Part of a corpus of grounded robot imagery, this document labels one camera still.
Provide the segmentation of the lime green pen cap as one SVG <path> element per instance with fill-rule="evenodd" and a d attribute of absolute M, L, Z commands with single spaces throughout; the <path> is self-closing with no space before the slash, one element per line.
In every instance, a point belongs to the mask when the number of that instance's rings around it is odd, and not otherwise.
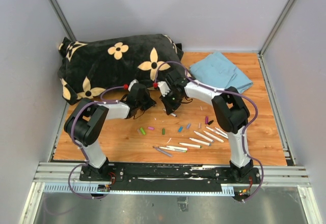
<path fill-rule="evenodd" d="M 141 133 L 142 133 L 143 135 L 146 134 L 145 131 L 144 131 L 144 129 L 143 129 L 142 127 L 140 128 L 140 131 L 141 131 Z"/>

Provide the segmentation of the clear cap grey pen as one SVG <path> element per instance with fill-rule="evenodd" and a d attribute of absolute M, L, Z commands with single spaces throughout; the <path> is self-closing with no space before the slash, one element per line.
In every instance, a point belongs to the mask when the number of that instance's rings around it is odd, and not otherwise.
<path fill-rule="evenodd" d="M 152 148 L 154 148 L 155 150 L 157 150 L 157 151 L 160 152 L 160 153 L 163 153 L 164 155 L 166 155 L 166 156 L 168 156 L 168 157 L 173 157 L 172 154 L 170 154 L 170 153 L 164 151 L 163 149 L 161 149 L 161 148 L 159 148 L 159 147 L 155 147 L 155 146 L 153 146 Z"/>

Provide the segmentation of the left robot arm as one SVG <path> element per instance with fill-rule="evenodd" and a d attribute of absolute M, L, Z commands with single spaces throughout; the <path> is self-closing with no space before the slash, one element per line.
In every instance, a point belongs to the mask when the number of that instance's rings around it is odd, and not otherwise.
<path fill-rule="evenodd" d="M 124 89 L 128 93 L 120 100 L 105 100 L 103 95 L 109 91 Z M 91 175 L 98 181 L 105 180 L 109 168 L 108 158 L 103 153 L 98 138 L 104 123 L 113 119 L 130 119 L 137 112 L 154 107 L 156 102 L 150 97 L 145 85 L 136 80 L 129 85 L 113 87 L 100 95 L 99 101 L 83 98 L 64 124 L 64 131 L 72 142 L 82 151 L 86 166 L 91 166 Z"/>

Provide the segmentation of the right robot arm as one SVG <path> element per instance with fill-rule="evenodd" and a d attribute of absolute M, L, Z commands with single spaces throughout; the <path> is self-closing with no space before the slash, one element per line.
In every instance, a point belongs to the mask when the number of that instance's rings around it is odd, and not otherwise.
<path fill-rule="evenodd" d="M 182 77 L 178 71 L 171 71 L 164 81 L 155 81 L 154 88 L 160 90 L 160 100 L 167 114 L 173 113 L 184 98 L 193 98 L 211 105 L 219 126 L 226 132 L 231 149 L 231 178 L 243 183 L 253 168 L 248 156 L 246 126 L 250 112 L 237 90 L 214 88 L 190 77 Z"/>

